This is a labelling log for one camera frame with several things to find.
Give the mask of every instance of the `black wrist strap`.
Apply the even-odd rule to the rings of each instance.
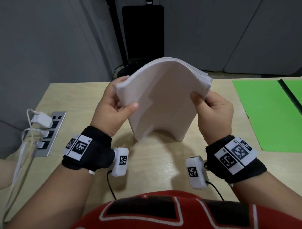
[[[231,174],[229,170],[219,161],[217,157],[215,157],[215,153],[217,153],[221,148],[223,148],[226,144],[232,141],[235,137],[232,135],[226,136],[217,142],[206,147],[207,152],[207,162],[205,164],[206,168],[214,173],[219,178],[224,179],[227,183],[236,183],[239,181],[246,180],[248,178],[261,175],[265,171],[267,171],[265,165],[257,158],[251,161],[248,165],[246,165],[242,170],[237,172],[236,174]]]
[[[92,138],[88,148],[80,160],[64,155],[62,165],[69,169],[86,168],[94,172],[100,168],[108,168],[115,157],[115,153],[111,149],[112,138],[92,126],[86,127],[81,134]]]

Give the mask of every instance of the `hand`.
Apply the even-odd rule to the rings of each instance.
[[[198,114],[198,128],[208,145],[232,133],[233,104],[210,91],[205,101],[192,92],[191,100]]]
[[[90,125],[112,137],[122,124],[138,109],[138,103],[122,107],[113,85],[123,82],[129,76],[115,79],[106,87],[101,101],[98,103]]]

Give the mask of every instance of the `red clothing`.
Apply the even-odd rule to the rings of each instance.
[[[103,204],[71,228],[295,229],[302,228],[302,221],[262,206],[203,200],[182,191],[162,191]]]

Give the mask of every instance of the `white paper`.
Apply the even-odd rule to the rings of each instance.
[[[138,69],[114,90],[123,106],[139,103],[129,117],[138,142],[153,130],[166,130],[182,141],[196,116],[190,93],[205,98],[212,81],[207,73],[180,59],[163,57]]]

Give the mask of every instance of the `wooden table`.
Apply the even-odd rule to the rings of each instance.
[[[74,134],[81,133],[89,125],[107,85],[107,82],[50,84],[36,110],[47,114],[53,111],[67,111],[67,114],[49,156],[33,159],[24,185],[6,220],[9,220],[24,205],[61,162],[63,149],[70,138]],[[234,105],[233,135],[242,137],[256,148],[259,151],[258,158],[267,169],[302,195],[302,153],[263,152],[232,80],[214,80],[211,89]],[[141,143],[137,143],[129,123],[126,122],[113,137],[112,146],[129,149],[127,174],[117,178],[110,176],[110,183],[117,198],[175,189],[191,192],[206,199],[220,199],[211,186],[204,190],[194,190],[189,184],[185,159],[195,155],[200,155],[204,159],[207,157],[205,152],[207,144],[198,130],[197,117],[192,122],[183,142],[176,142],[167,132],[155,131]],[[84,213],[113,200],[107,185],[106,172],[106,169],[96,172]],[[224,180],[217,178],[211,172],[208,172],[208,176],[225,200],[238,201]]]

